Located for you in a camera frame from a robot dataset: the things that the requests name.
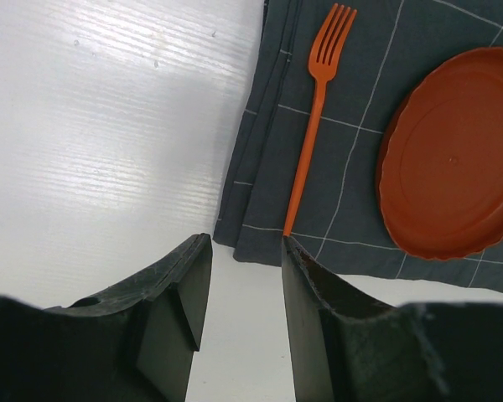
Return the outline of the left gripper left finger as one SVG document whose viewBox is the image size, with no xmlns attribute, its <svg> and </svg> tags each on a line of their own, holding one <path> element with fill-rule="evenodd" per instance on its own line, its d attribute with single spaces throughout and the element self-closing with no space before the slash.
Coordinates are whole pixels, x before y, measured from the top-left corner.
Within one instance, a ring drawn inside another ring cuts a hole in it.
<svg viewBox="0 0 503 402">
<path fill-rule="evenodd" d="M 69 307 L 0 296 L 0 401 L 182 401 L 200 349 L 212 245 L 195 234 Z"/>
</svg>

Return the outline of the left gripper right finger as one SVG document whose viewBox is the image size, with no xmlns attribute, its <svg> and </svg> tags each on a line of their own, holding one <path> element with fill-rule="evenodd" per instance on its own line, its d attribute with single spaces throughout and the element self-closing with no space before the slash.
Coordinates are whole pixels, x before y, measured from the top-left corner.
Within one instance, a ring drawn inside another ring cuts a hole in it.
<svg viewBox="0 0 503 402">
<path fill-rule="evenodd" d="M 299 401 L 503 401 L 503 303 L 388 305 L 282 241 Z"/>
</svg>

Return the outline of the dark checked cloth placemat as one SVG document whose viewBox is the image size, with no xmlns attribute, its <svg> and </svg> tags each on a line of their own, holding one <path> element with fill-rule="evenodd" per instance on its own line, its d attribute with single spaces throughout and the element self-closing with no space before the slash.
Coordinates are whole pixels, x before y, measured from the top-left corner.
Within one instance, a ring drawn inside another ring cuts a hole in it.
<svg viewBox="0 0 503 402">
<path fill-rule="evenodd" d="M 328 95 L 293 236 L 343 275 L 427 280 L 503 293 L 503 240 L 447 262 L 406 255 L 378 210 L 383 132 L 423 77 L 469 49 L 503 47 L 503 1 L 353 1 L 355 22 Z M 309 52 L 330 1 L 268 1 L 214 239 L 242 262 L 280 265 L 282 232 L 314 80 Z"/>
</svg>

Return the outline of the orange round plate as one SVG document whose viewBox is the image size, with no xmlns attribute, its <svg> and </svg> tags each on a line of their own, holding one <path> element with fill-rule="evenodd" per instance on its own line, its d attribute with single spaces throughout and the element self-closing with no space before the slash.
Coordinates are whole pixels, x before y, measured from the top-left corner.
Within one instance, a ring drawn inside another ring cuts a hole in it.
<svg viewBox="0 0 503 402">
<path fill-rule="evenodd" d="M 399 105 L 376 190 L 392 241 L 425 260 L 503 240 L 503 47 L 443 62 Z"/>
</svg>

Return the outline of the orange plastic fork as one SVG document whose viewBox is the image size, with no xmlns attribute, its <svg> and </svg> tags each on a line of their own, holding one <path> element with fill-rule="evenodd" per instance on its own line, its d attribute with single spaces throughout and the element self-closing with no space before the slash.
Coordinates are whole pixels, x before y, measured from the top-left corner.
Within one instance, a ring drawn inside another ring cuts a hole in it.
<svg viewBox="0 0 503 402">
<path fill-rule="evenodd" d="M 327 85 L 337 75 L 340 56 L 356 14 L 355 8 L 334 4 L 309 53 L 308 70 L 314 78 L 314 97 L 283 227 L 285 237 L 291 235 L 298 214 L 324 108 Z"/>
</svg>

